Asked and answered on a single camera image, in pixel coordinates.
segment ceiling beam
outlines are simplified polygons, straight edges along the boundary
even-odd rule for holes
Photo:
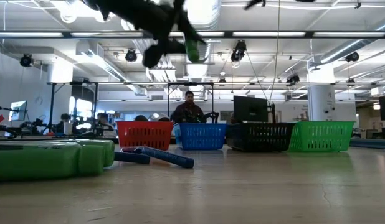
[[[200,31],[204,39],[385,39],[383,31]],[[183,39],[183,33],[170,32],[169,37]],[[139,31],[3,31],[0,39],[151,39]]]

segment white column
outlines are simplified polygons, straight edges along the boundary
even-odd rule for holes
[[[312,83],[333,83],[332,65],[320,65],[319,70],[308,71],[307,80]],[[335,88],[332,85],[317,85],[308,88],[308,107],[310,121],[333,121],[336,118]]]

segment fluorescent light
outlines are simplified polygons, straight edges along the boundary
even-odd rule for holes
[[[120,83],[110,83],[110,82],[102,82],[102,83],[98,83],[99,85],[124,85],[124,83],[120,82]]]
[[[280,37],[303,37],[305,32],[279,32]],[[276,37],[277,32],[233,32],[233,37]]]
[[[0,37],[63,37],[60,32],[0,32]]]
[[[183,37],[183,32],[170,32],[170,37]]]
[[[384,37],[385,32],[315,32],[314,37]]]
[[[212,31],[198,32],[198,34],[203,36],[203,37],[222,37],[222,36],[224,36],[224,32],[212,32]]]
[[[213,83],[214,85],[249,85],[249,82]]]
[[[121,102],[122,100],[98,100],[101,102]]]
[[[125,32],[71,32],[74,37],[142,37],[142,32],[125,31]]]
[[[167,85],[168,83],[164,82],[153,82],[153,83],[132,83],[133,85]]]
[[[222,37],[224,36],[224,32],[216,32],[216,31],[205,31],[198,32],[199,35],[203,37]],[[183,37],[184,34],[182,32],[170,32],[170,37]]]

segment wire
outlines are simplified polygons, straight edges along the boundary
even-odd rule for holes
[[[18,99],[21,98],[21,91],[22,91],[22,83],[24,82],[24,71],[25,68],[22,68],[22,73],[21,73],[21,81],[19,82],[19,88],[18,88]]]
[[[3,31],[6,31],[6,7],[8,2],[4,3],[3,6]]]
[[[29,8],[29,9],[57,9],[56,7],[27,6],[27,5],[24,5],[24,4],[21,4],[21,3],[18,3],[18,2],[12,2],[12,1],[8,1],[6,3],[16,4],[18,6],[23,6],[23,7]]]
[[[277,59],[278,59],[278,47],[280,45],[280,20],[281,20],[281,0],[278,0],[278,21],[277,21],[277,46],[275,49],[275,65],[274,65],[274,79],[272,84],[272,90],[270,92],[270,98],[269,103],[271,103],[272,96],[273,96],[273,90],[274,90],[274,83],[275,79],[277,78]]]
[[[247,52],[248,60],[250,62],[250,66],[252,67],[252,70],[254,71],[254,75],[255,75],[255,78],[257,80],[257,83],[259,83],[260,89],[262,90],[263,95],[265,96],[265,99],[269,102],[269,100],[267,99],[267,96],[266,96],[266,92],[263,89],[262,84],[260,83],[259,78],[258,78],[258,76],[256,74],[256,71],[255,71],[255,68],[254,68],[254,64],[252,64],[252,61],[250,60],[250,56],[249,56],[248,50],[246,50],[246,52]]]

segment light fixture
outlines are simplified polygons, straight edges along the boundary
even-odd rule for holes
[[[238,40],[237,45],[231,53],[231,61],[239,62],[245,56],[245,51],[247,50],[247,45],[244,40]]]
[[[315,32],[314,37],[384,37],[385,32]]]
[[[305,32],[233,32],[233,37],[303,37]]]
[[[142,32],[124,31],[124,32],[71,32],[73,37],[98,37],[98,38],[119,38],[122,37],[142,37]]]
[[[33,64],[34,64],[34,60],[32,58],[32,54],[24,54],[24,56],[19,61],[19,64],[22,67],[26,67],[26,68],[32,67]]]
[[[127,62],[135,62],[137,60],[136,49],[128,49],[125,59]]]
[[[345,57],[345,60],[347,62],[357,62],[360,58],[359,53],[353,52],[352,54],[349,54],[348,56]]]
[[[60,32],[0,32],[0,38],[9,37],[63,37]]]
[[[287,83],[297,83],[300,81],[299,75],[297,73],[294,73],[290,77],[287,78]]]
[[[198,32],[198,34],[203,36],[203,37],[222,37],[222,36],[224,36],[224,32],[213,32],[213,31]]]

